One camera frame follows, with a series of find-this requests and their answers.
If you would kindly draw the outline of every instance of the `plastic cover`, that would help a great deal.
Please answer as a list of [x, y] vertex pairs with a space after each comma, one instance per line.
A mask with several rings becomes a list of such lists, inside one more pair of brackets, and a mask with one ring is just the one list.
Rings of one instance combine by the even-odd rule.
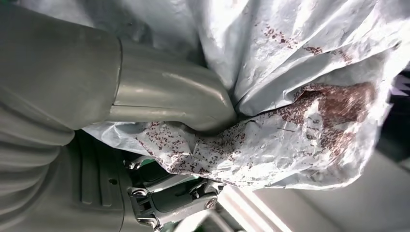
[[253, 189], [357, 179], [410, 59], [407, 0], [38, 0], [20, 4], [201, 62], [249, 119], [214, 137], [165, 122], [84, 128], [168, 172]]

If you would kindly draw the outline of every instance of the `red speckles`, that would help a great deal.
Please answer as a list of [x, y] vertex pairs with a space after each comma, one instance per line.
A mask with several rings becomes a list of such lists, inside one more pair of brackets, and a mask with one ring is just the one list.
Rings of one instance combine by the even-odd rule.
[[303, 49], [305, 49], [306, 51], [314, 54], [314, 55], [319, 55], [322, 54], [323, 51], [320, 47], [304, 47]]
[[265, 30], [262, 30], [262, 32], [264, 32], [264, 35], [266, 37], [273, 39], [275, 42], [278, 42], [279, 44], [284, 44], [285, 47], [288, 49], [293, 49], [293, 46], [298, 44], [298, 42], [295, 39], [287, 39], [282, 31], [278, 32], [278, 30], [272, 29], [270, 28], [270, 26], [267, 26]]
[[342, 56], [343, 60], [345, 61], [346, 65], [351, 64], [353, 58], [350, 55], [347, 55], [345, 52], [343, 52], [342, 50], [337, 51], [337, 53], [339, 55]]
[[[375, 97], [376, 89], [370, 82], [347, 87], [310, 84], [295, 94], [295, 103], [268, 115], [279, 115], [285, 121], [303, 125], [306, 121], [305, 112], [318, 101], [323, 123], [320, 146], [330, 150], [334, 157], [338, 157], [344, 154], [352, 143], [354, 133], [339, 130], [335, 126], [347, 122], [363, 122]], [[318, 124], [319, 120], [313, 120], [313, 123]], [[316, 139], [313, 135], [306, 137], [310, 140]]]
[[338, 49], [331, 51], [330, 54], [332, 55], [340, 55], [342, 56], [343, 61], [345, 62], [346, 65], [350, 65], [353, 62], [353, 57], [351, 55], [346, 54], [343, 50]]

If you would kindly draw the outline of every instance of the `bolt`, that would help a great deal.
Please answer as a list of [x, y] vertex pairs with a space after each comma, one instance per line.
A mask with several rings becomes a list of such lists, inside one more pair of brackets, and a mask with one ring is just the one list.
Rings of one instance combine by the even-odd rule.
[[216, 199], [211, 199], [205, 204], [205, 209], [213, 208], [213, 207], [215, 207], [216, 204], [217, 204], [217, 200]]
[[137, 196], [146, 196], [146, 192], [142, 189], [135, 190], [132, 194]]

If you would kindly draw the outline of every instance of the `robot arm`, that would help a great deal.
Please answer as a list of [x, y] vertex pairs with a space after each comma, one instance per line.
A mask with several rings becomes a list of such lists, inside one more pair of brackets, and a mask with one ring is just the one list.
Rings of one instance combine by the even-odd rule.
[[[220, 187], [210, 182], [143, 181], [126, 172], [121, 151], [74, 136], [106, 120], [214, 132], [235, 113], [207, 69], [0, 4], [0, 231], [152, 231], [215, 201]], [[170, 188], [150, 191], [156, 182]]]

